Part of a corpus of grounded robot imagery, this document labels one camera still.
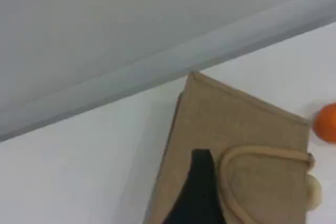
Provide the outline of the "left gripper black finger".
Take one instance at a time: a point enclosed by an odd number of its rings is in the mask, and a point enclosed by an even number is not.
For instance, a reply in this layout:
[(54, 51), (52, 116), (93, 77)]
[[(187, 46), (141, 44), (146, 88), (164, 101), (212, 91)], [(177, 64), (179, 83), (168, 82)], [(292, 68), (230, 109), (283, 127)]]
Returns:
[(187, 179), (164, 223), (223, 223), (215, 163), (209, 149), (192, 150)]

